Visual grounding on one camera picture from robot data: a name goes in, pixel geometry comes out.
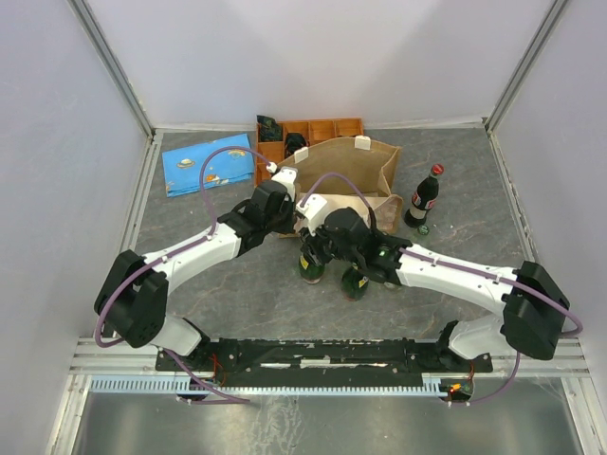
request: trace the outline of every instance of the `gray floor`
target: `gray floor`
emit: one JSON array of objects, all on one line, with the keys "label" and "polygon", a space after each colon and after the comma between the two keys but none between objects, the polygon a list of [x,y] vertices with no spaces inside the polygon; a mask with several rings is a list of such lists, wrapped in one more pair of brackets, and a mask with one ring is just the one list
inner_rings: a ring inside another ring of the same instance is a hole
[{"label": "gray floor", "polygon": [[[499,386],[477,381],[479,394]],[[172,396],[92,393],[74,455],[575,455],[559,379],[521,380],[475,408],[406,397],[251,397],[192,406]]]},{"label": "gray floor", "polygon": [[[161,151],[234,133],[166,134]],[[523,252],[487,136],[482,129],[376,130],[367,134],[402,146],[393,191],[409,199],[431,165],[445,165],[441,190],[421,236],[402,223],[399,235],[435,251],[485,264],[517,266]],[[217,213],[250,197],[252,182],[210,191]],[[137,251],[171,246],[209,225],[199,194],[168,198],[158,160]],[[211,337],[437,337],[453,319],[476,319],[480,308],[424,289],[372,284],[362,301],[339,289],[345,264],[331,263],[310,286],[297,270],[299,241],[267,238],[245,256],[220,264],[179,287],[169,311]]]}]

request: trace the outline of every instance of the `green bottle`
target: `green bottle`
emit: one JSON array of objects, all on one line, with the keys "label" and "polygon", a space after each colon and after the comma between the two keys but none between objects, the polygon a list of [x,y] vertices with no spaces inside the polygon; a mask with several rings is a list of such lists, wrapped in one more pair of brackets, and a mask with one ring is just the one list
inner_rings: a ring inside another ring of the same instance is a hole
[{"label": "green bottle", "polygon": [[321,280],[322,274],[324,273],[324,265],[316,265],[311,259],[306,258],[305,255],[301,254],[298,266],[300,275],[308,284],[316,284]]},{"label": "green bottle", "polygon": [[341,276],[341,292],[348,300],[362,299],[368,287],[369,279],[354,267],[349,267],[343,272]]}]

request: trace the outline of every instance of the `blue book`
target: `blue book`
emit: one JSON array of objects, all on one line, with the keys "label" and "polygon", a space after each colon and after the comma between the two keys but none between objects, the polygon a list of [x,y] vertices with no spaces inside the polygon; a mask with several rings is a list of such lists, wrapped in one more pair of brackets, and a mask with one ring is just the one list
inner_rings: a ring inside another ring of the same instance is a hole
[{"label": "blue book", "polygon": [[[224,137],[213,142],[196,144],[162,154],[167,196],[200,191],[202,163],[215,150],[229,146],[250,147],[247,135]],[[215,156],[204,173],[205,189],[241,182],[252,178],[253,156],[242,150],[228,150]]]}]

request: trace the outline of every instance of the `bottle cap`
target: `bottle cap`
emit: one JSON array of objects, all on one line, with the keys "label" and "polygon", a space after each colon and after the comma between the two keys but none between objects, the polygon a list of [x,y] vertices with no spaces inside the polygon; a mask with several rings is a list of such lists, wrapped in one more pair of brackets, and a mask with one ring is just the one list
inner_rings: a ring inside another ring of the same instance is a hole
[{"label": "bottle cap", "polygon": [[435,164],[432,166],[432,175],[440,175],[445,171],[445,166],[442,164]]}]

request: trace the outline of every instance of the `wall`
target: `wall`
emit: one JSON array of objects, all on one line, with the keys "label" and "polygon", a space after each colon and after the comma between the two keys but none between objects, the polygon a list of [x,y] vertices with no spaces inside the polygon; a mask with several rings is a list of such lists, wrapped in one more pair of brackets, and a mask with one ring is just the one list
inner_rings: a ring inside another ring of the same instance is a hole
[{"label": "wall", "polygon": [[585,323],[607,407],[607,3],[570,2],[497,137],[541,260]]},{"label": "wall", "polygon": [[551,0],[89,0],[156,126],[488,116]]},{"label": "wall", "polygon": [[0,5],[0,451],[44,453],[145,137],[66,1]]}]

